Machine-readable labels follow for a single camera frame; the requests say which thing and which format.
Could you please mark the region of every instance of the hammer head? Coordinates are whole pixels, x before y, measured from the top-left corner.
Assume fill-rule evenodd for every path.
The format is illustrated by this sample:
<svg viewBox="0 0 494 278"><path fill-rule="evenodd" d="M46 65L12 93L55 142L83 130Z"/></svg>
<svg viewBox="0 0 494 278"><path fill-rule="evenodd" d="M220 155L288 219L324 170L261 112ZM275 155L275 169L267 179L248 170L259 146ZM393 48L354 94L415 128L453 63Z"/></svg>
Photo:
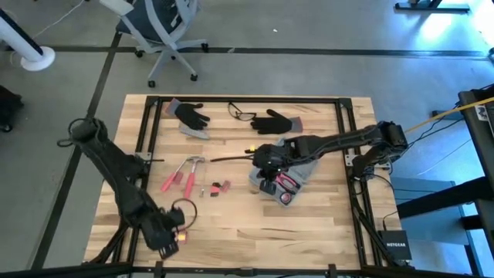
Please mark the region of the hammer head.
<svg viewBox="0 0 494 278"><path fill-rule="evenodd" d="M203 157L200 157L200 156L193 156L193 157L187 158L187 161L192 161L194 164L196 164L198 162L204 162L205 159Z"/></svg>

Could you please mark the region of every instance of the chair leg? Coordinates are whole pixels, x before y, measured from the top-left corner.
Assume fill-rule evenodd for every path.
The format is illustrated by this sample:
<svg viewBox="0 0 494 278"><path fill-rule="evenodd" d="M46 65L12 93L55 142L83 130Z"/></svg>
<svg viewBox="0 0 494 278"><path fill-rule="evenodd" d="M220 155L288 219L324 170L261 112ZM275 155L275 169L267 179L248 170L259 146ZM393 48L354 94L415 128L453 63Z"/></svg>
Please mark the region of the chair leg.
<svg viewBox="0 0 494 278"><path fill-rule="evenodd" d="M182 65L184 65L187 68L187 70L191 73L192 76L198 75L198 73L196 73L195 70L192 69L191 65L189 65L187 60L178 51L173 51L173 55L177 57L178 62L180 62Z"/></svg>
<svg viewBox="0 0 494 278"><path fill-rule="evenodd" d="M164 64L171 60L172 53L169 51L163 51L160 56L157 58L156 63L153 66L153 69L147 76L147 81L156 81L157 76L161 73Z"/></svg>
<svg viewBox="0 0 494 278"><path fill-rule="evenodd" d="M192 46L200 46L203 43L208 43L208 41L205 39L194 39L194 40L190 40L190 41L176 42L177 49L183 49L183 48L192 47Z"/></svg>

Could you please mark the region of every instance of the black box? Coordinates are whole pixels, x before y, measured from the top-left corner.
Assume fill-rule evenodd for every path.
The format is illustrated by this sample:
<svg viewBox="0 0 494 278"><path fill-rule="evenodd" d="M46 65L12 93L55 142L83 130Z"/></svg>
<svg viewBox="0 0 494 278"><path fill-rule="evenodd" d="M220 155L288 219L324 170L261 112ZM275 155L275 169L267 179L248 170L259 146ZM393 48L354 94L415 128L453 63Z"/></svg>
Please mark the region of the black box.
<svg viewBox="0 0 494 278"><path fill-rule="evenodd" d="M386 249L395 259L411 260L410 246L405 231L379 231Z"/></svg>

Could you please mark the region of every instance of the bracket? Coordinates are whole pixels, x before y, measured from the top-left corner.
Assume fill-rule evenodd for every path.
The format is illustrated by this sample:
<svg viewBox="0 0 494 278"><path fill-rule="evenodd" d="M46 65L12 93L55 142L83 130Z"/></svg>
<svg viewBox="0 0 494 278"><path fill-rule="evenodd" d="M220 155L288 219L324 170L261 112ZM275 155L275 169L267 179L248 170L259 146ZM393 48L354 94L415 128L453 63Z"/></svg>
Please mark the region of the bracket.
<svg viewBox="0 0 494 278"><path fill-rule="evenodd" d="M357 156L359 156L359 155L345 154L345 165L348 166L348 167L354 166L354 163L352 161ZM384 170L388 170L388 169L391 169L391 163L390 162L386 162L384 164L376 164L374 166L374 168L382 168Z"/></svg>
<svg viewBox="0 0 494 278"><path fill-rule="evenodd" d="M153 278L164 278L167 274L163 271L163 261L156 261Z"/></svg>
<svg viewBox="0 0 494 278"><path fill-rule="evenodd" d="M240 277L254 277L257 276L257 269L252 268L252 267L241 267L238 269L235 269L231 272L227 272L225 275L236 275Z"/></svg>
<svg viewBox="0 0 494 278"><path fill-rule="evenodd" d="M328 266L328 270L326 272L326 275L324 276L326 278L338 278L337 266L335 264L330 264L327 266Z"/></svg>
<svg viewBox="0 0 494 278"><path fill-rule="evenodd" d="M338 99L340 101L340 105L347 108L347 109L353 109L354 105L352 104L352 99L349 97L341 97Z"/></svg>
<svg viewBox="0 0 494 278"><path fill-rule="evenodd" d="M137 152L135 155L146 162L151 161L153 157L152 153L149 152Z"/></svg>
<svg viewBox="0 0 494 278"><path fill-rule="evenodd" d="M151 105L155 105L159 101L160 97L159 96L148 96L146 98L146 107L149 107Z"/></svg>

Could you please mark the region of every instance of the black desk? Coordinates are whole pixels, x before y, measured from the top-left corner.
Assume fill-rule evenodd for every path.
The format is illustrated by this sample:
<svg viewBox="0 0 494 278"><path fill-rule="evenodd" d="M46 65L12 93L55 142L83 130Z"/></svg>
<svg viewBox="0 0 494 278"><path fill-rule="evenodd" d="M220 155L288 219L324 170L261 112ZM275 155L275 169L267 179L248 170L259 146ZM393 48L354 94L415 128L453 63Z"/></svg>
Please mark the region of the black desk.
<svg viewBox="0 0 494 278"><path fill-rule="evenodd" d="M461 92L458 96L460 105L466 105L494 97L494 94L483 90ZM402 203L398 205L398 214L401 219L405 219L453 205L475 202L479 214L462 217L461 221L465 229L484 229L494 257L494 137L489 123L477 118L474 107L463 110L462 114L469 127L485 176Z"/></svg>
<svg viewBox="0 0 494 278"><path fill-rule="evenodd" d="M414 0L394 5L397 10L428 11L428 12L468 12L467 4L441 4L442 0Z"/></svg>

